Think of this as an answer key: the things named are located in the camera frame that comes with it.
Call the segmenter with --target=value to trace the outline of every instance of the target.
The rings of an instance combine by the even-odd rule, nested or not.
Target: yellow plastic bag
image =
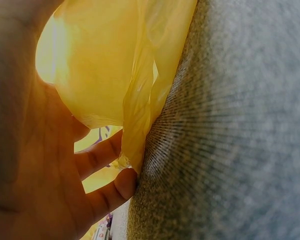
[[[123,126],[118,162],[138,173],[146,135],[171,89],[196,3],[65,0],[49,22],[50,45],[39,44],[37,60],[50,49],[53,61],[45,75],[73,115],[92,129]]]

